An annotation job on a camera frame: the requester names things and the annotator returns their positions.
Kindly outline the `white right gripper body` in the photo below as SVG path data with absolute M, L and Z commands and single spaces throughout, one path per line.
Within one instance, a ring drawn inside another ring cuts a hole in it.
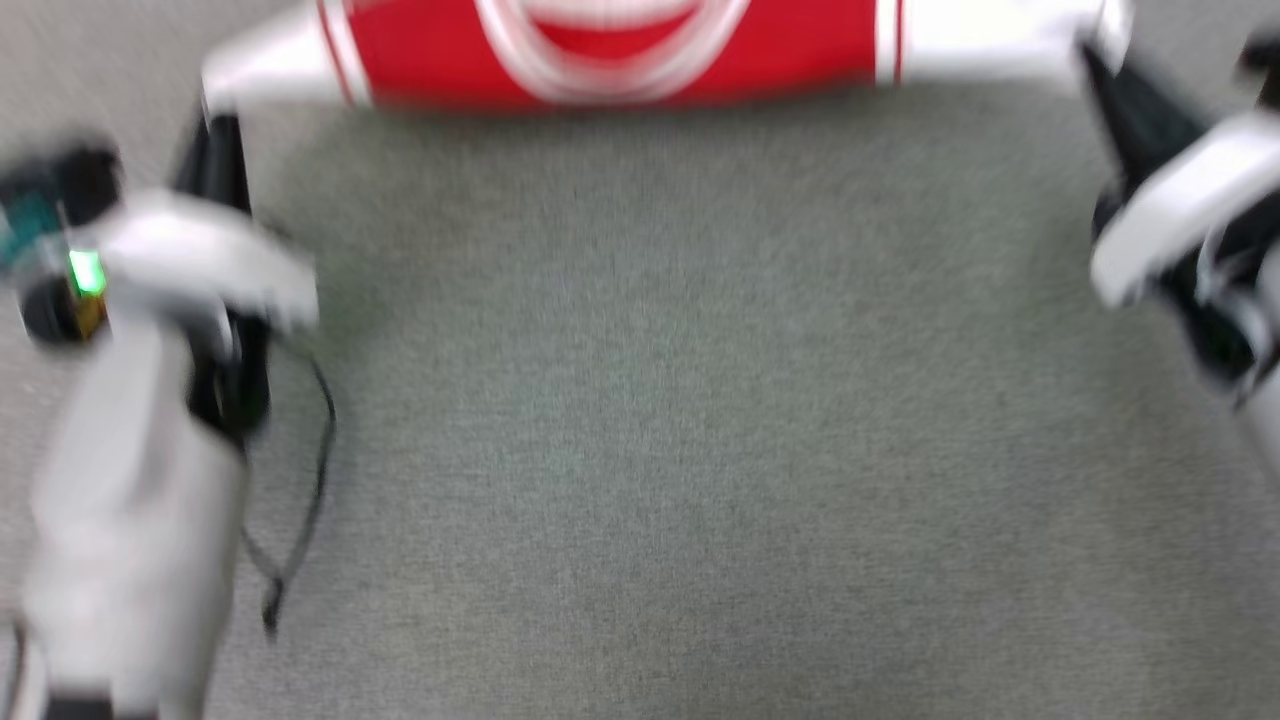
M 1235 396 L 1277 379 L 1277 118 L 1212 128 L 1107 222 L 1091 282 L 1107 307 L 1162 296 Z

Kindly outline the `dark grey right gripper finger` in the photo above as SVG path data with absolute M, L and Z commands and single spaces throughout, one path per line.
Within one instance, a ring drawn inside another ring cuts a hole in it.
M 1137 188 L 1206 135 L 1206 118 L 1140 56 L 1111 67 L 1097 45 L 1080 59 L 1123 188 Z

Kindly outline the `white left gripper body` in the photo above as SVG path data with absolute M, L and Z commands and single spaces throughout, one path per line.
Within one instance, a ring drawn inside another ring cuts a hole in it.
M 275 334 L 317 323 L 314 263 L 247 214 L 151 191 L 70 246 L 70 337 L 93 355 L 70 401 L 74 451 L 239 445 L 269 405 Z

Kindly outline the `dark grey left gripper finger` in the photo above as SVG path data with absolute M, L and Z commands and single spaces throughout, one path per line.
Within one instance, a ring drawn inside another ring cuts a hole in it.
M 251 215 L 241 119 L 220 114 L 195 119 L 175 172 L 175 191 Z

